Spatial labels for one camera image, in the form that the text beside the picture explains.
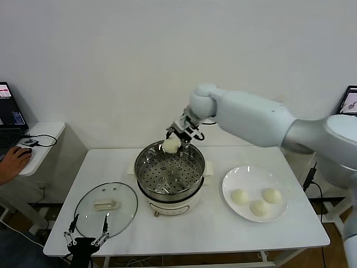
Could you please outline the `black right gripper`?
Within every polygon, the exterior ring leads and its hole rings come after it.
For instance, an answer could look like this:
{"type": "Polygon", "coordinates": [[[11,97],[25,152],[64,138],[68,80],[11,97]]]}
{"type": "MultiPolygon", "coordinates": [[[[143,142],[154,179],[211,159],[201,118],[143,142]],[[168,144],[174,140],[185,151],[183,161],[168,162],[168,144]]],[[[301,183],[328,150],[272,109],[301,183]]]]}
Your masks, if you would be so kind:
{"type": "Polygon", "coordinates": [[[179,151],[184,152],[190,146],[192,138],[202,138],[199,126],[202,124],[202,118],[192,111],[183,111],[173,125],[166,130],[166,138],[177,137],[180,140],[179,151]]]}

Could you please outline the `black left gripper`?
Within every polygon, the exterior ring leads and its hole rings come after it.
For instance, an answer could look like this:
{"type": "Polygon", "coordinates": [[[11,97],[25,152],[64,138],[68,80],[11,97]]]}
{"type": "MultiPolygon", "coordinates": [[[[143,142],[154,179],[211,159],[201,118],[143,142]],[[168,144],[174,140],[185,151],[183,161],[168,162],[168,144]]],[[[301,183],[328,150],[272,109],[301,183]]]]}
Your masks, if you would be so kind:
{"type": "Polygon", "coordinates": [[[94,267],[92,254],[96,253],[97,246],[102,246],[109,239],[108,232],[108,216],[105,215],[102,233],[99,238],[94,237],[74,237],[76,224],[79,214],[76,214],[73,221],[69,225],[69,229],[64,232],[64,237],[68,246],[68,250],[72,255],[71,265],[73,268],[94,267]]]}

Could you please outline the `person's bare hand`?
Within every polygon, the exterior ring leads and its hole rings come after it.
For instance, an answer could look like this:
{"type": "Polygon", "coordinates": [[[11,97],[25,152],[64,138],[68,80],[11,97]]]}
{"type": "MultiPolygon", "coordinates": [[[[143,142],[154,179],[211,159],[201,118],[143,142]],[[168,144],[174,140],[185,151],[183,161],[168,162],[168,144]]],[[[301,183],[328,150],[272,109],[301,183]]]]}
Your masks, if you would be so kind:
{"type": "Polygon", "coordinates": [[[30,148],[12,147],[1,160],[0,180],[1,185],[13,180],[30,161],[32,150],[30,148]]]}

